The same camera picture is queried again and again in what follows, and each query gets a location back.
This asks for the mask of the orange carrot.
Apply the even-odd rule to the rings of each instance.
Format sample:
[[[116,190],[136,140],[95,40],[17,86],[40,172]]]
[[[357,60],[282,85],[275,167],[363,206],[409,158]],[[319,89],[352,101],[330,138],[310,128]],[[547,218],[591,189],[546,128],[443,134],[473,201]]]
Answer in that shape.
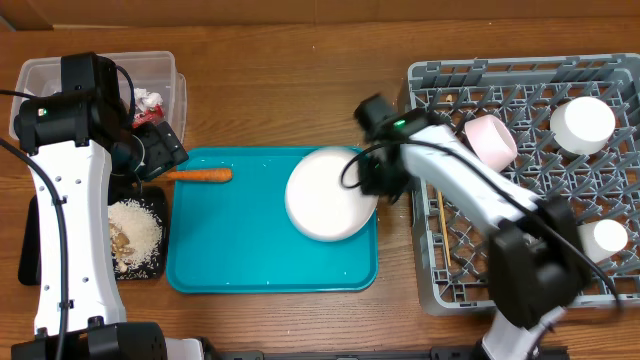
[[[173,181],[224,183],[233,178],[233,172],[229,168],[174,171],[168,173],[167,178]]]

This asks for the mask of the peanut shells and rice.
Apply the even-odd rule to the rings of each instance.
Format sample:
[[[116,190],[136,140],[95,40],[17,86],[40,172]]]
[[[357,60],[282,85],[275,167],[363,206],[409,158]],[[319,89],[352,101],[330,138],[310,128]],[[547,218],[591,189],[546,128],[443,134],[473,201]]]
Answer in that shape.
[[[109,236],[117,279],[155,277],[161,265],[162,221],[136,199],[108,208]]]

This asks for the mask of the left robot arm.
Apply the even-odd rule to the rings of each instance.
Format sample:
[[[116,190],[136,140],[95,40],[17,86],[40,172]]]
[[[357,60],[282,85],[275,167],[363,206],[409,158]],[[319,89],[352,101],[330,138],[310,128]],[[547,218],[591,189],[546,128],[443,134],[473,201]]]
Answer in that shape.
[[[127,319],[114,275],[108,207],[120,190],[187,159],[166,123],[134,124],[120,97],[125,70],[95,53],[60,61],[61,89],[27,95],[12,153],[32,173],[38,201],[40,296],[31,341],[15,359],[212,359],[204,338],[166,337]]]

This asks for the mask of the white plate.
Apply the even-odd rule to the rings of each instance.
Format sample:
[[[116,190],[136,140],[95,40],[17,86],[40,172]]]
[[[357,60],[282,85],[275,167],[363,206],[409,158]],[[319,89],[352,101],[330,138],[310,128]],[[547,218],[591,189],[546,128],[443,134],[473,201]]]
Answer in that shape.
[[[357,167],[349,162],[357,152],[324,147],[304,157],[292,171],[285,207],[294,226],[311,239],[345,240],[360,231],[377,207],[378,197],[357,184]]]

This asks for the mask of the red snack wrapper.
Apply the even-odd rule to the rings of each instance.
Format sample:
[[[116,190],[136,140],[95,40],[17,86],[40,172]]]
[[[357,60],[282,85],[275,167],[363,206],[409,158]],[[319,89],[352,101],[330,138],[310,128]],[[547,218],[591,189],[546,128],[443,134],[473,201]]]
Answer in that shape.
[[[143,124],[150,123],[157,125],[165,118],[165,113],[162,105],[156,105],[152,108],[148,108],[144,112],[137,113],[134,116],[133,127],[137,128]]]

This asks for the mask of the small white cup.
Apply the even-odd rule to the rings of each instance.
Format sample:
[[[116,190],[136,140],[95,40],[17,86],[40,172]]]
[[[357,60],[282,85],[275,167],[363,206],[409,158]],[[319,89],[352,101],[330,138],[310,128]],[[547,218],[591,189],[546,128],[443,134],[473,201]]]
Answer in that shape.
[[[623,225],[604,219],[578,227],[584,253],[594,263],[599,263],[624,249],[628,234]]]

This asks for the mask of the wooden chopstick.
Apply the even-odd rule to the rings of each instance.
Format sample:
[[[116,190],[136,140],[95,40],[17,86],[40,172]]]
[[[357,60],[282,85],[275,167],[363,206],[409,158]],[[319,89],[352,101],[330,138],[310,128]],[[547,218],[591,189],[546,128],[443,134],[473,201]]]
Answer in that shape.
[[[443,199],[443,194],[439,190],[436,192],[436,195],[437,195],[437,202],[438,202],[439,222],[440,222],[441,234],[442,234],[443,244],[444,244],[444,253],[446,256],[447,268],[450,268],[451,255],[450,255],[449,239],[448,239],[448,227],[446,223],[446,215],[445,215],[445,209],[444,209],[444,199]]]

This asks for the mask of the white tissue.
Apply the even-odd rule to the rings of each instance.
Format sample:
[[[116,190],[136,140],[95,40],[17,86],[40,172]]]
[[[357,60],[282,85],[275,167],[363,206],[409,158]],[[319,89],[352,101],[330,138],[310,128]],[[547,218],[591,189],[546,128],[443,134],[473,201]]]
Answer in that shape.
[[[159,93],[149,92],[144,88],[134,89],[134,100],[136,107],[141,112],[146,112],[149,109],[153,109],[156,106],[163,104],[163,98]]]

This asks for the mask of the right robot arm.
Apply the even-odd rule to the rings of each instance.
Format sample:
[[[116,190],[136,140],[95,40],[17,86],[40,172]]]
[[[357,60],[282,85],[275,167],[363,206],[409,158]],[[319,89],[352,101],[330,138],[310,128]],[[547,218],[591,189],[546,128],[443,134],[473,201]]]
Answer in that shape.
[[[354,160],[356,188],[396,201],[420,178],[486,238],[496,313],[474,358],[534,358],[542,336],[594,271],[568,202],[541,198],[483,164],[436,113],[416,108],[399,114],[374,95],[354,117],[370,144]]]

